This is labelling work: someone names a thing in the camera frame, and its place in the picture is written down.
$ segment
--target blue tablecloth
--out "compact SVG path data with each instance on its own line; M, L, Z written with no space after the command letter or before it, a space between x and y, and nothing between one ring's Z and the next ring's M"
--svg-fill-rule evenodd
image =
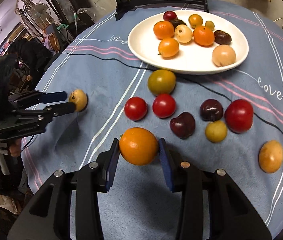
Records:
M184 5L180 9L191 8ZM272 21L231 3L209 0L209 8L244 33L250 51L245 62L233 70L193 78L232 100L250 101L260 117L283 131L283 31ZM81 113L55 118L47 131L35 136L22 152L29 185L36 192L55 170L76 171L95 160L99 152L108 150L113 139L128 128L143 127L158 138L164 137L198 168L225 169L275 237L283 229L283 165L274 174L264 173L258 165L258 152L268 140L283 145L283 134L254 117L247 133L229 132L222 143L210 143L204 135L206 122L199 117L199 106L208 98L219 100L224 109L229 102L180 79L172 94L177 103L174 116L188 111L196 119L195 134L181 140L169 129L169 120L155 117L151 110L154 96L147 88L151 71L125 65L147 67L128 49L131 29L147 17L172 9L177 8L138 8L120 21L112 13L77 37L65 50L72 55L63 53L50 66L37 89L70 93L80 88L88 94L89 104ZM145 99L149 106L146 118L140 122L130 121L123 114L124 104L132 96ZM105 239L174 239L180 195L169 192L158 161L139 167L120 157L113 187L108 194L99 194L98 199ZM72 239L74 223L72 215ZM206 237L207 225L205 216Z

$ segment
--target silver bolt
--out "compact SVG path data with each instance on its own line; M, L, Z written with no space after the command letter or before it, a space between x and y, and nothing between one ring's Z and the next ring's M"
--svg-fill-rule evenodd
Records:
M226 172L225 172L223 169L219 169L219 170L217 170L217 174L218 174L219 176L225 176L225 175L226 175Z
M98 167L98 163L97 162L91 162L88 164L88 167L91 169L95 169Z
M180 166L183 168L189 168L190 167L190 163L189 162L181 162Z
M57 170L57 171L54 172L54 176L57 177L57 178L62 176L62 175L63 175L63 171L61 171L61 170Z

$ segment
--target black wire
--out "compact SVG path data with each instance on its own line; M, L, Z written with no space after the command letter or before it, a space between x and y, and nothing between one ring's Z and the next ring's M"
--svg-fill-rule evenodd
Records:
M33 136L31 137L31 139L28 141L28 143L25 144L25 146L21 149L21 152L22 152L23 150L25 150L25 149L28 147L29 143L32 141L32 139L34 138L34 136L35 136L35 135L33 135Z
M116 59L116 58L107 58L107 59L105 59L105 58L100 58L100 57L98 57L98 56L96 56L96 55L93 55L93 54L90 54L90 53L71 54L71 53L68 53L68 52L63 52L63 54L75 55L75 56L90 55L90 56L93 56L93 57L96 57L96 58L98 58L98 59L105 60L105 61L115 60L115 61L118 61L118 62L122 63L123 65L125 65L125 66L127 66L127 67L130 67L130 68L146 69L146 70L150 70L150 71L155 71L155 70L156 70L156 69L149 69L149 68L144 68L144 67L130 66L130 65L127 65L127 64L125 64L124 62L122 62L122 61L120 61L120 60L118 60L118 59ZM184 80L186 80L186 81L189 81L189 82L195 83L195 84L197 84L197 85L200 85L201 87L203 87L203 88L209 90L210 92L215 93L216 95L219 95L219 96L221 96L221 97L224 97L224 98L226 98L228 101L232 102L232 100L231 100L229 97L227 97L226 95L224 95L224 94L222 94L222 93L219 93L219 92L217 92L217 91L215 91L215 90L213 90L213 89L211 89L211 88L208 88L208 87L204 86L203 84L201 84L201 83L199 83L199 82L197 82L197 81L191 80L191 79L185 77L185 76L182 75L182 74L176 74L176 76L179 77L179 78L182 78L182 79L184 79ZM271 122L266 121L265 119L263 119L263 118L261 118L259 115L257 115L255 112L254 112L254 115L255 115L259 120L261 120L262 122L264 122L265 124L268 124L268 125L270 125L270 126L276 128L276 129L277 129L278 131L280 131L280 132L282 133L282 135L283 135L283 131L282 131L277 125L275 125L275 124L273 124L273 123L271 123Z

